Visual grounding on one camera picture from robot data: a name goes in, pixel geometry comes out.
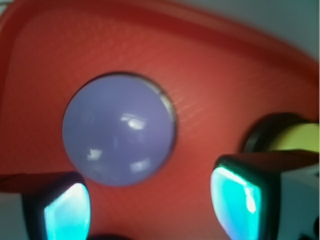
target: yellow circle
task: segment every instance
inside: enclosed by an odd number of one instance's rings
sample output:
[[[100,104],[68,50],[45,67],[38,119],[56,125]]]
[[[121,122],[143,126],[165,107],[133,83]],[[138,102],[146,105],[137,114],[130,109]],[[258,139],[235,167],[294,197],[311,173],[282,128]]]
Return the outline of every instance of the yellow circle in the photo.
[[[305,150],[319,153],[319,124],[303,123],[287,128],[270,144],[268,150]]]

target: cyan light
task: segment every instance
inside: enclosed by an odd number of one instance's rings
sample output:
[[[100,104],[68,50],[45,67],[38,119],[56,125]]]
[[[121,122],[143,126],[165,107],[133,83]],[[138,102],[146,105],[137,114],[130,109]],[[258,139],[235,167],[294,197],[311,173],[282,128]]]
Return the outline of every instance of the cyan light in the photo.
[[[75,183],[44,208],[48,240],[87,239],[91,206],[89,192],[82,183]]]
[[[211,199],[218,221],[232,240],[259,238],[262,199],[258,186],[220,166],[211,175]]]

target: white wall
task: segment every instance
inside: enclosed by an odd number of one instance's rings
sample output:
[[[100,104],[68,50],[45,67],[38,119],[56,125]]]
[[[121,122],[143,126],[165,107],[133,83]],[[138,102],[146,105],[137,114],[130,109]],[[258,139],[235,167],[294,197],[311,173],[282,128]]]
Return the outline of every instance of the white wall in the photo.
[[[319,0],[173,0],[274,35],[319,61]]]

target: red plastic surface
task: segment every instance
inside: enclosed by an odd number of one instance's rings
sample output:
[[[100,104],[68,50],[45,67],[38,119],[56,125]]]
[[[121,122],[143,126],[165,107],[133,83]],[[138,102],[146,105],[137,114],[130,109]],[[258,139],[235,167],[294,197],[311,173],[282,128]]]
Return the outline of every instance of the red plastic surface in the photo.
[[[167,164],[130,187],[87,179],[90,233],[136,240],[226,239],[212,207],[215,160],[274,112],[319,118],[318,63],[271,37],[162,0],[16,0],[0,18],[0,174],[75,168],[64,111],[92,78],[147,76],[172,99]]]

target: blue ball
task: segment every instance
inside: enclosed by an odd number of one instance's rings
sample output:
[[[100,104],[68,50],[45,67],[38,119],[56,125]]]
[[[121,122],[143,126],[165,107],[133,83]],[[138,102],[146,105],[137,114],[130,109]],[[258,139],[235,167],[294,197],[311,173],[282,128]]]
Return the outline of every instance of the blue ball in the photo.
[[[81,88],[64,114],[66,153],[80,173],[107,186],[152,176],[173,149],[176,119],[163,91],[140,76],[115,73]]]

